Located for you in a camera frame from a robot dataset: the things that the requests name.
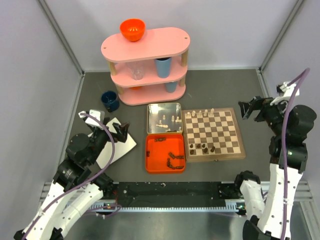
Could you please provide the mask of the white bishop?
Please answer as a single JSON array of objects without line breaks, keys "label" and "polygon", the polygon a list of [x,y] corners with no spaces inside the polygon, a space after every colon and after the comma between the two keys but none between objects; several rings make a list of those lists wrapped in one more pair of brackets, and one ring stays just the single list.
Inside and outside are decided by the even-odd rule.
[{"label": "white bishop", "polygon": [[203,117],[206,117],[207,115],[208,115],[208,110],[205,109],[205,110],[204,110],[204,113],[203,113]]}]

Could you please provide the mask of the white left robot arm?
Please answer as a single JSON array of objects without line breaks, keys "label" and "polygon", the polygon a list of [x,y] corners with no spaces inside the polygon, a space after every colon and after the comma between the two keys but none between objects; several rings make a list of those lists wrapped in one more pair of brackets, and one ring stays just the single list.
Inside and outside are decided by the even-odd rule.
[{"label": "white left robot arm", "polygon": [[44,202],[31,223],[14,234],[15,240],[62,240],[93,203],[113,195],[114,181],[102,170],[90,176],[89,169],[106,143],[114,155],[115,144],[127,141],[129,124],[114,122],[112,126],[115,132],[90,125],[91,135],[78,133],[71,138]]}]

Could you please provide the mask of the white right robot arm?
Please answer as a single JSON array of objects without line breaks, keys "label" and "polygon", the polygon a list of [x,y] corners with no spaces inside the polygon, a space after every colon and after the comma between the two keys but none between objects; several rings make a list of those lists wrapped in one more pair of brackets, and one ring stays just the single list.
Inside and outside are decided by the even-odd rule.
[{"label": "white right robot arm", "polygon": [[258,111],[256,122],[266,122],[273,131],[270,139],[270,181],[263,195],[260,178],[242,171],[235,178],[233,192],[244,198],[247,219],[243,225],[244,240],[289,240],[290,220],[298,183],[306,169],[307,134],[313,129],[316,112],[306,105],[296,105],[285,119],[288,101],[272,103],[273,98],[254,97],[238,102],[241,116],[248,119]]}]

